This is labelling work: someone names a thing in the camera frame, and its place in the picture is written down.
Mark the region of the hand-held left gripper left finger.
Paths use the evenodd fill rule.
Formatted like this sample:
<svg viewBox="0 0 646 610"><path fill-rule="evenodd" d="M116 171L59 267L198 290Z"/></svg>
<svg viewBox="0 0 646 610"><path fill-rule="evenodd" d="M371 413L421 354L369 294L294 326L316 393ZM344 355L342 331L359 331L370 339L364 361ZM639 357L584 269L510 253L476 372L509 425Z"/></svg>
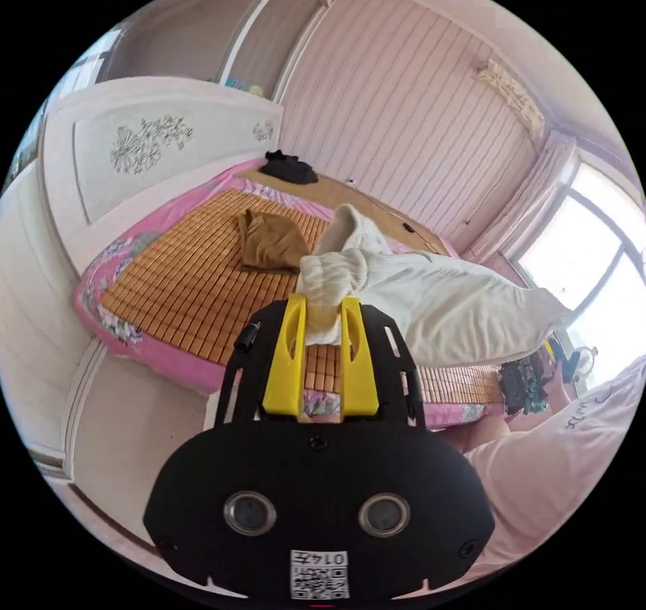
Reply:
<svg viewBox="0 0 646 610"><path fill-rule="evenodd" d="M306 297L293 294L286 302L262 399L267 414L303 412L306 365Z"/></svg>

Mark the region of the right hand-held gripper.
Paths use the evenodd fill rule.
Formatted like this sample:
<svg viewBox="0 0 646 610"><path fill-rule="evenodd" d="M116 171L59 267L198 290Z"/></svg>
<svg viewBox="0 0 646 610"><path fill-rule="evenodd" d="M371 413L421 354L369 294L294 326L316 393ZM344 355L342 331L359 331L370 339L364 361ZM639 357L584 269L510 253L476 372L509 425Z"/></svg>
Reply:
<svg viewBox="0 0 646 610"><path fill-rule="evenodd" d="M571 383L577 371L580 359L581 352L578 349L574 350L569 357L567 357L564 352L560 352L558 354L558 365L561 367L564 384Z"/></svg>

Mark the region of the person's right hand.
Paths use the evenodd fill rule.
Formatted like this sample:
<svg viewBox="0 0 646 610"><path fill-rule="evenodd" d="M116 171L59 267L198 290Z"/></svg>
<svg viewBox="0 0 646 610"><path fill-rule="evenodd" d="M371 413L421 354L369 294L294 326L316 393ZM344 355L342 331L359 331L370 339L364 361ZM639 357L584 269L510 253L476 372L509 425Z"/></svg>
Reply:
<svg viewBox="0 0 646 610"><path fill-rule="evenodd" d="M572 399L565 388L563 380L563 365L558 363L544 390L548 394L549 404L554 414L568 406Z"/></svg>

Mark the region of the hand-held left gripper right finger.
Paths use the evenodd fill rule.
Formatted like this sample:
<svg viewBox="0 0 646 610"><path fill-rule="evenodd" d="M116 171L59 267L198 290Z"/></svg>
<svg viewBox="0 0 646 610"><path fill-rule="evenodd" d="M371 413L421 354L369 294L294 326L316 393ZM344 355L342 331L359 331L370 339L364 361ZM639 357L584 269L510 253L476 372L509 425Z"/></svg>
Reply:
<svg viewBox="0 0 646 610"><path fill-rule="evenodd" d="M340 414L375 416L379 408L378 390L358 299L342 299L340 323Z"/></svg>

